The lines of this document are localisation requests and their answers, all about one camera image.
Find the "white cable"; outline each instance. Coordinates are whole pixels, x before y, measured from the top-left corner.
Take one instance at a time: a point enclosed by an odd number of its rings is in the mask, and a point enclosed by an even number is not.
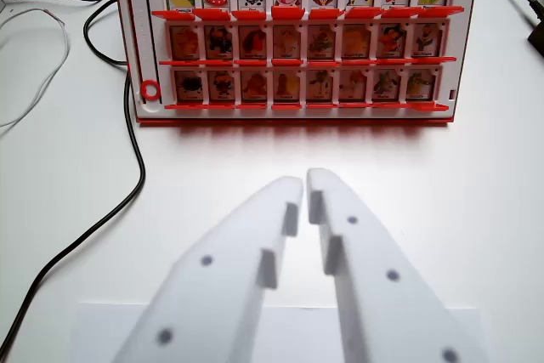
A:
[[[51,80],[53,79],[53,77],[55,76],[55,74],[60,70],[60,67],[62,67],[62,65],[65,63],[66,59],[68,58],[68,53],[70,52],[70,44],[68,43],[68,33],[66,33],[66,29],[65,29],[65,23],[64,21],[62,21],[61,19],[59,19],[57,16],[55,16],[54,14],[52,14],[50,11],[48,11],[47,9],[39,9],[39,8],[34,8],[34,9],[28,9],[28,10],[25,10],[23,12],[19,12],[17,14],[14,14],[13,16],[10,16],[7,20],[3,21],[2,23],[0,23],[0,30],[2,30],[2,28],[4,27],[4,25],[6,23],[8,23],[10,20],[13,20],[15,19],[16,17],[18,16],[21,16],[22,14],[26,14],[26,13],[29,13],[29,12],[33,12],[33,11],[39,11],[39,12],[44,12],[45,14],[48,14],[49,16],[51,16],[53,19],[55,19],[55,21],[57,23],[59,23],[59,26],[60,28],[62,29],[62,34],[64,35],[65,37],[65,53],[64,55],[62,56],[62,60],[60,61],[60,63],[53,68],[53,70],[48,74],[47,77],[45,77],[45,79],[42,81],[42,83],[39,85],[39,87],[37,88],[37,91],[36,91],[36,94],[34,95],[34,98],[32,98],[32,101],[31,103],[26,107],[26,109],[23,111],[22,114],[20,114],[19,116],[17,116],[15,119],[12,119],[11,121],[7,121],[7,122],[4,122],[4,123],[0,123],[0,128],[1,127],[6,127],[8,125],[14,125],[15,123],[19,122],[21,119],[23,119],[30,111],[32,111],[34,109],[34,107],[37,105],[37,103],[40,101],[40,99],[42,98],[43,94],[45,93],[45,90],[47,89],[49,83],[51,82]]]

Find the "white table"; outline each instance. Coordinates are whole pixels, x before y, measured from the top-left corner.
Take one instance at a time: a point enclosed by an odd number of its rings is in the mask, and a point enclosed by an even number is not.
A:
[[[514,0],[536,21],[525,0]],[[61,248],[110,211],[138,168],[122,115],[124,70],[82,38],[96,9],[25,0],[66,23],[71,54],[38,107],[0,133],[0,338],[31,280]],[[65,363],[78,302],[149,302],[173,261],[270,180],[328,167],[382,219],[448,306],[479,307],[494,362],[544,355],[544,59],[508,0],[475,0],[456,121],[433,127],[136,128],[144,191],[38,293],[9,363]],[[91,30],[122,59],[114,8]],[[27,14],[0,32],[0,117],[26,106],[62,53],[48,16]],[[266,304],[332,306],[319,236],[303,219],[289,240],[280,289]]]

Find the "red circle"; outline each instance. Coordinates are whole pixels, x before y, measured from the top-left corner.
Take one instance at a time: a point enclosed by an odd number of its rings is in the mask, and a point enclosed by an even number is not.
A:
[[[153,87],[156,88],[155,95],[149,95],[147,93],[148,85],[152,85]],[[144,82],[142,82],[142,86],[140,87],[140,92],[142,93],[145,99],[148,99],[149,101],[155,101],[161,97],[161,86],[155,80],[145,80]]]

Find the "gripper jaw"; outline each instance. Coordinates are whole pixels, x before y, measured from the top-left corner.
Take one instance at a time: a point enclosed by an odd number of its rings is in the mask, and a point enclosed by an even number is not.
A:
[[[366,204],[333,172],[308,172],[309,222],[333,275],[346,363],[485,363]]]
[[[114,363],[248,363],[264,288],[276,288],[303,182],[281,178],[241,204],[173,266]]]

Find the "guess who game board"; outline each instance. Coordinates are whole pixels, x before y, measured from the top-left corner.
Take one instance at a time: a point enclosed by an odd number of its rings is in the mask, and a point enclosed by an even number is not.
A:
[[[142,123],[453,121],[473,0],[119,0]]]

